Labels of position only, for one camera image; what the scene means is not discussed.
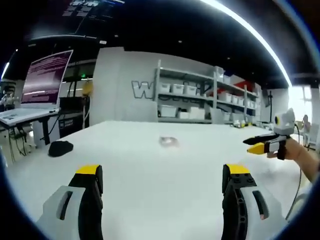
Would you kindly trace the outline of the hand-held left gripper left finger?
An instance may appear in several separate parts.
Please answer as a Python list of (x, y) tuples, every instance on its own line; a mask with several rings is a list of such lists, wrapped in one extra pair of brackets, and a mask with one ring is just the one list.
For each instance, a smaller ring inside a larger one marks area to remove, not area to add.
[(102, 240), (103, 168), (79, 168), (43, 204), (37, 227), (49, 240)]

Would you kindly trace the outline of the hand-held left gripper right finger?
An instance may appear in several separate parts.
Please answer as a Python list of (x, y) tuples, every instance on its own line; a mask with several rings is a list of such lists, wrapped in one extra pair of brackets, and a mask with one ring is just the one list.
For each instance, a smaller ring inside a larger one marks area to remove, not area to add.
[(222, 170), (223, 240), (273, 240), (287, 225), (281, 203), (238, 164)]

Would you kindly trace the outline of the person's right hand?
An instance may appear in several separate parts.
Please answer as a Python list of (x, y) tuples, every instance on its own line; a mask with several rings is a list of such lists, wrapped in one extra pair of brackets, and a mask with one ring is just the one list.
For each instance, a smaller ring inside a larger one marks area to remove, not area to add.
[(293, 138), (288, 138), (285, 142), (284, 160), (298, 162), (305, 153), (305, 148)]

